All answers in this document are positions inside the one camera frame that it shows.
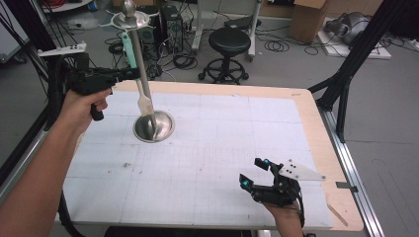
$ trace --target white paper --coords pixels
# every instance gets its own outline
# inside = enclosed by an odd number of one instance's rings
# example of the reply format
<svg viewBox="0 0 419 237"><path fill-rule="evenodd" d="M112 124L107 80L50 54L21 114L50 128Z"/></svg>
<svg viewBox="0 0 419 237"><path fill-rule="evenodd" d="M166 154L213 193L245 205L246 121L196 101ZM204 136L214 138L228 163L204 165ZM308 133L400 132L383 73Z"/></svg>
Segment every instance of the white paper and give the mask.
<svg viewBox="0 0 419 237"><path fill-rule="evenodd" d="M152 94L175 130L146 143L133 134L138 93L114 92L92 122L64 185L73 221L162 226L275 228L272 215L239 186L239 174L271 186L254 165L294 159L315 170L293 100ZM299 182L306 227L332 227L320 183Z"/></svg>

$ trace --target stool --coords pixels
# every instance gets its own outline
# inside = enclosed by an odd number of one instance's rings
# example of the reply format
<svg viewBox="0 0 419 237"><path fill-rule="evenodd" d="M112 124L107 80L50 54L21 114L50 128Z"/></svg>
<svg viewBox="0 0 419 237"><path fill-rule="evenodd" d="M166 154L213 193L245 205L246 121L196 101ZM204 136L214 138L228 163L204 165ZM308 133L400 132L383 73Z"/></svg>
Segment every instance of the stool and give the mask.
<svg viewBox="0 0 419 237"><path fill-rule="evenodd" d="M234 28L221 28L215 30L209 36L209 45L221 53L224 58L219 58L211 61L206 68L204 68L203 73L198 75L200 80L204 80L207 74L213 79L212 83L217 82L229 82L232 81L237 85L240 85L239 80L247 80L249 74L244 71L243 66L236 60L231 59L231 57L245 52L250 47L250 38L245 33ZM216 62L222 61L220 67L213 67L212 65ZM230 62L233 62L238 67L230 69ZM212 74L211 72L219 72L217 75ZM233 72L239 72L240 75L235 77L232 75Z"/></svg>

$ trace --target floor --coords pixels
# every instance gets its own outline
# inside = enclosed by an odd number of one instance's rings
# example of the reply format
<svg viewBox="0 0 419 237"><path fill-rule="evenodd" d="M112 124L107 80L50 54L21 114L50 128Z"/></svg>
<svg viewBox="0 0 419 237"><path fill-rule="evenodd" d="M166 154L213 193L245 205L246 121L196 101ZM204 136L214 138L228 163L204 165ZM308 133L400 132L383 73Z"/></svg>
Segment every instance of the floor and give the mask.
<svg viewBox="0 0 419 237"><path fill-rule="evenodd" d="M94 14L99 23L110 19L104 11ZM220 27L225 18L205 20L206 26ZM290 21L262 20L262 30L288 26ZM280 36L287 29L270 32ZM179 83L210 83L199 81L198 74L216 53L203 35L198 65L191 70L174 69L156 80ZM111 67L112 55L104 40L114 38L109 28L82 32L74 37L88 43L87 51L96 65ZM269 51L256 40L256 57L249 62L245 55L236 57L250 75L243 86L308 88L332 76L345 58L306 53L304 45L290 43L284 52ZM373 204L385 236L419 236L419 53L391 45L391 60L368 59L356 74L349 95L345 137L367 194ZM172 68L173 64L163 67ZM12 152L31 123L45 106L45 95L31 63L0 64L0 164ZM321 92L314 95L319 98ZM87 236L103 236L104 226L78 226ZM369 236L367 231L355 233L316 232L317 236ZM50 236L66 236L54 226Z"/></svg>

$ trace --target human hand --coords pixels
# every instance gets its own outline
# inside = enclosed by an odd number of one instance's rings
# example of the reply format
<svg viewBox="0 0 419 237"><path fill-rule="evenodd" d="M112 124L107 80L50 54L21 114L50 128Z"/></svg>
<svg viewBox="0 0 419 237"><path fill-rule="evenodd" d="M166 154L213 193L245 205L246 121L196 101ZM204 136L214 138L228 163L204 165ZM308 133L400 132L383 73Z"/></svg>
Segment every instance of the human hand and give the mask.
<svg viewBox="0 0 419 237"><path fill-rule="evenodd" d="M283 237L303 236L301 222L299 220L297 203L278 207L272 204L264 203L264 206L271 212L275 218L277 229Z"/></svg>
<svg viewBox="0 0 419 237"><path fill-rule="evenodd" d="M104 110L108 106L106 97L111 92L111 89L108 89L88 96L81 96L71 90L68 91L55 124L63 126L67 132L71 131L75 135L80 135L92 121L91 105L94 104L98 112Z"/></svg>

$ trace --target round metal base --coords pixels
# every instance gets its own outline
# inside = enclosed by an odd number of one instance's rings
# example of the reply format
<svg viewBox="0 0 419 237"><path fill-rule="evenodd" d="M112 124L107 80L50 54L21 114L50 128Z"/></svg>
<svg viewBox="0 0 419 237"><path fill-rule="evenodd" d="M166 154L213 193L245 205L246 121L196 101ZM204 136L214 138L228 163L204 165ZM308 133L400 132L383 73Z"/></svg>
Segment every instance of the round metal base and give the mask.
<svg viewBox="0 0 419 237"><path fill-rule="evenodd" d="M155 111L154 115L139 117L133 124L135 136L145 142L159 142L169 137L175 129L175 120L162 111Z"/></svg>

